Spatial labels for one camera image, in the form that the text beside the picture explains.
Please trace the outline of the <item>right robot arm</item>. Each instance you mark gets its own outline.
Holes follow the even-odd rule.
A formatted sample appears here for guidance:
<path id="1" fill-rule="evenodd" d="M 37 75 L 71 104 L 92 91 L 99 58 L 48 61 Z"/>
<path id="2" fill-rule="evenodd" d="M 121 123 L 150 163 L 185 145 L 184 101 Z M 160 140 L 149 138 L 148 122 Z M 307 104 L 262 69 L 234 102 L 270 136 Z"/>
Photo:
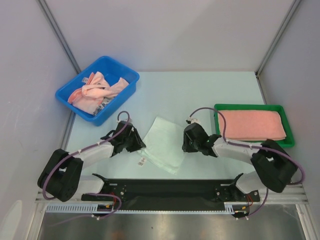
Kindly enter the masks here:
<path id="1" fill-rule="evenodd" d="M 254 171 L 239 174 L 230 188 L 230 195 L 242 201 L 248 193 L 267 188 L 282 193 L 298 170 L 287 153 L 274 141 L 262 144 L 230 141 L 221 135 L 208 135 L 198 123 L 189 124 L 183 131 L 182 150 L 185 153 L 200 152 L 214 158 L 229 158 L 250 164 Z"/>

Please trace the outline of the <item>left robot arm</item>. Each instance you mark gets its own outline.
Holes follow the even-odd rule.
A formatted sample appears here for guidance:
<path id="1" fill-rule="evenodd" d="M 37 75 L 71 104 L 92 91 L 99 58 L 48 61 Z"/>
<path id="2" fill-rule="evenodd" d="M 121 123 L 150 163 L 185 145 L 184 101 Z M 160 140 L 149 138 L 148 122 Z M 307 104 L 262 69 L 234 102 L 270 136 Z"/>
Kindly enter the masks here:
<path id="1" fill-rule="evenodd" d="M 93 145 L 74 153 L 61 148 L 55 150 L 40 174 L 37 185 L 46 200 L 67 202 L 74 195 L 94 195 L 99 200 L 105 200 L 110 195 L 108 180 L 97 173 L 83 175 L 83 170 L 123 150 L 132 153 L 145 147 L 146 144 L 133 124 L 120 121 L 115 130 Z"/>

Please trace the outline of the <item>light blue towel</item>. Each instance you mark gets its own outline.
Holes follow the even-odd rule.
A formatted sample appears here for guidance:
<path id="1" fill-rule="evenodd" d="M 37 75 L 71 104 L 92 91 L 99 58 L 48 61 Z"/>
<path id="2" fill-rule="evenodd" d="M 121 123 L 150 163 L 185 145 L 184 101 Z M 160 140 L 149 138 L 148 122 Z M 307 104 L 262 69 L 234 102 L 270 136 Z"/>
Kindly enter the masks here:
<path id="1" fill-rule="evenodd" d="M 156 117 L 145 135 L 145 148 L 137 153 L 170 174 L 177 174 L 185 154 L 182 150 L 184 129 L 161 117 Z"/>

